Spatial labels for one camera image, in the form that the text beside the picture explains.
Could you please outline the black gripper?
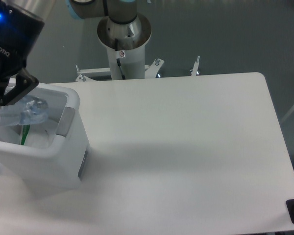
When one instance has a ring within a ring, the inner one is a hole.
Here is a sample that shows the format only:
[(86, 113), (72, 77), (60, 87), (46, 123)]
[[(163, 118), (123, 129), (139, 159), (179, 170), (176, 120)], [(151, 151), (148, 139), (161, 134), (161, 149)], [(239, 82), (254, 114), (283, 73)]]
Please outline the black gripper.
[(38, 86), (39, 80), (25, 67), (44, 24), (38, 17), (0, 0), (0, 79), (17, 73), (14, 88), (4, 95), (0, 82), (0, 106), (16, 104)]

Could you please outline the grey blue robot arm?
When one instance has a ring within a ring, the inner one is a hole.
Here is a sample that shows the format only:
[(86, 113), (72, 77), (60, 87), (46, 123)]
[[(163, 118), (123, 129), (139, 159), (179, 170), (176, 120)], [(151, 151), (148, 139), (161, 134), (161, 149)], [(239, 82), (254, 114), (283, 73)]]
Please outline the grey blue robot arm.
[[(13, 105), (39, 84), (27, 70), (32, 51), (54, 0), (0, 0), (0, 107)], [(117, 24), (137, 17), (134, 0), (67, 0), (71, 14), (80, 19), (108, 16)]]

